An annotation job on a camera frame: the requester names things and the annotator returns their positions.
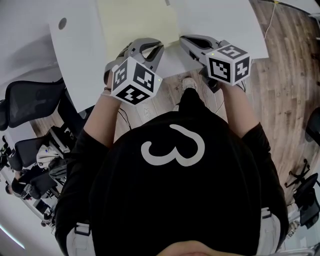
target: forearm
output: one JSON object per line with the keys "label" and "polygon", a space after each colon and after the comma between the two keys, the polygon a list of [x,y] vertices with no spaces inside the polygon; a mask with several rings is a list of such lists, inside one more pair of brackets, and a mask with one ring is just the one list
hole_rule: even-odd
{"label": "forearm", "polygon": [[238,86],[221,85],[230,129],[240,138],[259,124],[245,92]]}
{"label": "forearm", "polygon": [[120,104],[116,98],[100,96],[84,126],[87,134],[108,148],[114,143]]}

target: yellow paper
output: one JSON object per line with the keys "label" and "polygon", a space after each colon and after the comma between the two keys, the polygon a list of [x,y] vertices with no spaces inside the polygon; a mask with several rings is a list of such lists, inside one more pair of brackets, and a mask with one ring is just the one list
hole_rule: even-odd
{"label": "yellow paper", "polygon": [[165,0],[97,0],[97,3],[110,60],[138,38],[155,38],[165,46],[179,40],[176,13]]}

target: black buckle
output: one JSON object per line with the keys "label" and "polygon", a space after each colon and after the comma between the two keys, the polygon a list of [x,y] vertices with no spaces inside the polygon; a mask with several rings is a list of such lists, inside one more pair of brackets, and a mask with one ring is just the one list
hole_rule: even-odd
{"label": "black buckle", "polygon": [[89,232],[88,232],[88,233],[86,233],[86,232],[81,232],[81,231],[77,231],[77,227],[82,227],[82,226],[76,225],[76,226],[74,227],[74,233],[75,233],[75,234],[82,235],[82,236],[86,236],[86,237],[90,236],[90,233],[91,233],[90,225],[89,225]]}

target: wooden floor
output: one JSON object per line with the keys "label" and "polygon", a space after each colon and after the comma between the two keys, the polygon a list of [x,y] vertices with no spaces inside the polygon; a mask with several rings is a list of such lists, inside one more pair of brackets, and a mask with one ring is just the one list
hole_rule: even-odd
{"label": "wooden floor", "polygon": [[[273,3],[250,0],[262,31],[266,31],[274,7]],[[316,37],[317,23],[305,13],[278,4],[272,26],[266,37],[268,59],[255,60],[251,77],[246,83],[246,94],[262,123],[271,145],[272,159],[280,183],[289,182],[289,171],[301,172],[303,159],[313,168],[320,156],[320,147],[305,140],[305,125],[311,112],[320,106],[319,62],[311,54],[319,53]],[[197,70],[169,77],[164,80],[157,96],[137,107],[122,104],[132,128],[139,127],[154,117],[171,111],[179,103],[181,83],[193,77],[199,84],[199,95],[206,106],[227,121],[221,90],[213,94],[201,82]],[[62,121],[57,113],[32,122],[37,135]],[[129,130],[118,115],[115,139]],[[292,200],[293,189],[284,188],[287,203]]]}

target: person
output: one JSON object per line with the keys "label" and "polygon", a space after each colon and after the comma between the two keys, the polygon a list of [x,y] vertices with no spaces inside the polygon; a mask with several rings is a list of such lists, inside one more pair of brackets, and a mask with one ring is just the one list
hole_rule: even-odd
{"label": "person", "polygon": [[[284,191],[245,92],[220,84],[226,123],[206,108],[197,86],[184,79],[178,111],[115,143],[121,102],[101,95],[77,138],[55,209],[64,255],[87,250],[86,242],[76,247],[77,234],[91,236],[97,256],[256,255],[271,216],[279,229],[267,251],[281,246],[289,226]],[[88,232],[78,232],[82,224]]]}
{"label": "person", "polygon": [[7,184],[5,186],[5,191],[9,195],[15,195],[18,198],[30,199],[30,195],[25,192],[25,187],[30,183],[30,181],[43,173],[43,170],[38,166],[33,166],[30,170],[24,169],[22,174],[21,171],[16,171],[14,179],[11,185]]}

